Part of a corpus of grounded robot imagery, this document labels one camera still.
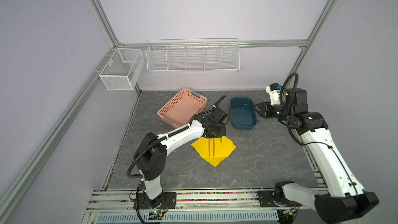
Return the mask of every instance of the metal beam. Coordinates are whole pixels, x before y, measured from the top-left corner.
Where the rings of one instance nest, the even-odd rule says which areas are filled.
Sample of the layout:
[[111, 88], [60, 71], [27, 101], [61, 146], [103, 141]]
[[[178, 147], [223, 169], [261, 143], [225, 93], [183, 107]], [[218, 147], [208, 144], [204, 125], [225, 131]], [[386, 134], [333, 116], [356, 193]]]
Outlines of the metal beam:
[[72, 124], [73, 120], [83, 107], [84, 103], [90, 97], [92, 91], [97, 85], [100, 71], [110, 59], [112, 53], [115, 51], [112, 48], [95, 72], [92, 73], [86, 84], [74, 98], [62, 117], [58, 120], [51, 132], [47, 135], [35, 154], [26, 164], [22, 172], [15, 179], [11, 187], [7, 190], [3, 198], [0, 200], [0, 224], [6, 223], [11, 217], [13, 211], [22, 200], [25, 193], [29, 190], [33, 181], [44, 167], [47, 160], [50, 158], [52, 152], [57, 147], [58, 143]]
[[307, 57], [308, 53], [316, 42], [316, 39], [319, 37], [319, 34], [321, 33], [323, 27], [325, 26], [328, 18], [330, 17], [338, 2], [339, 0], [328, 0], [326, 2], [325, 7], [323, 8], [320, 16], [318, 17], [318, 20], [316, 21], [310, 33], [310, 36], [308, 37], [308, 44], [302, 48], [298, 58], [296, 59], [293, 67], [289, 72], [289, 75], [293, 72], [297, 72], [300, 69], [302, 63], [304, 62], [305, 58]]
[[[173, 45], [203, 45], [203, 44], [217, 44], [219, 42], [162, 42], [159, 43], [165, 46]], [[239, 41], [239, 47], [302, 47], [307, 46], [308, 41], [303, 39], [298, 40], [256, 40], [256, 41]], [[123, 48], [139, 48], [142, 50], [148, 49], [148, 43], [135, 44], [120, 44], [118, 47]]]
[[112, 47], [117, 47], [120, 43], [117, 40], [115, 32], [113, 31], [111, 24], [105, 14], [105, 11], [102, 8], [100, 0], [88, 0], [88, 2], [90, 3], [90, 6], [93, 9], [93, 12], [96, 15], [99, 23], [101, 24], [102, 29], [105, 32]]

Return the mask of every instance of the wire basket compartment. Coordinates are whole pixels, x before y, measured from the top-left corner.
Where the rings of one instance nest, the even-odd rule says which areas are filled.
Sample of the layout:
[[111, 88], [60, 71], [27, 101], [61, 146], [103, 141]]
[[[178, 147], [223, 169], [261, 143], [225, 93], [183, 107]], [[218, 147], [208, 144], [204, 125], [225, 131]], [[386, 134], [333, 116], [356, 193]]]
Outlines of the wire basket compartment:
[[203, 111], [206, 102], [206, 97], [188, 88], [183, 88], [158, 111], [158, 115], [167, 124], [179, 128], [187, 124], [192, 115]]
[[118, 48], [99, 77], [108, 90], [134, 90], [143, 67], [141, 49]]
[[151, 73], [236, 72], [240, 68], [238, 42], [149, 45], [147, 67]]

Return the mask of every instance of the black mounting plate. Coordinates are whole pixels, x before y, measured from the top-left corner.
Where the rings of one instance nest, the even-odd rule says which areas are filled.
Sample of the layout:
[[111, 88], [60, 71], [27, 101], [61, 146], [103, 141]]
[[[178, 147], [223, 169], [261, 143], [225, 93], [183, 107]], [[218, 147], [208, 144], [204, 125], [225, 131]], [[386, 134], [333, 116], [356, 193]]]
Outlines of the black mounting plate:
[[[279, 207], [278, 205], [275, 204], [274, 202], [274, 197], [272, 195], [273, 190], [261, 190], [257, 191], [258, 196], [256, 197], [260, 201], [260, 207], [265, 208], [265, 207]], [[293, 202], [291, 201], [286, 201], [283, 202], [283, 205], [286, 204], [285, 207], [294, 207]], [[301, 207], [301, 204], [296, 202], [297, 207]]]
[[[150, 206], [151, 204], [148, 202], [147, 198], [145, 197], [145, 193], [138, 193], [138, 208], [139, 209], [152, 209]], [[177, 202], [177, 193], [176, 192], [163, 192], [163, 199], [162, 200], [167, 200], [162, 201], [162, 205], [159, 206], [156, 209], [160, 208], [167, 208], [167, 205], [169, 204], [169, 209], [175, 209], [176, 208], [176, 202]]]

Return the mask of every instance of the wire rack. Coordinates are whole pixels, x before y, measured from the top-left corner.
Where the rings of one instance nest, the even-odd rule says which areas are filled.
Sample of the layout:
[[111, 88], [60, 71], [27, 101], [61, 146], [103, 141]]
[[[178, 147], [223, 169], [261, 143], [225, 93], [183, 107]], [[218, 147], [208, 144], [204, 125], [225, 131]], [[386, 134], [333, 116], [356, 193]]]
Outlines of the wire rack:
[[240, 68], [238, 42], [149, 45], [147, 67], [151, 73], [236, 72]]
[[99, 77], [108, 90], [134, 90], [143, 67], [141, 49], [118, 48]]

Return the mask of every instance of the pink plastic basket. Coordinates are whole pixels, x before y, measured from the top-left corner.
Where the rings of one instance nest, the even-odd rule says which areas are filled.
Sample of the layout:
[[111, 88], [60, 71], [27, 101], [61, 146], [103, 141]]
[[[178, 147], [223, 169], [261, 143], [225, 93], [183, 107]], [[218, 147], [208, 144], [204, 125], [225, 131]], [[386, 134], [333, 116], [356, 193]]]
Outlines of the pink plastic basket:
[[158, 115], [167, 124], [179, 128], [187, 124], [192, 115], [202, 112], [206, 107], [206, 102], [206, 97], [183, 88], [158, 111]]

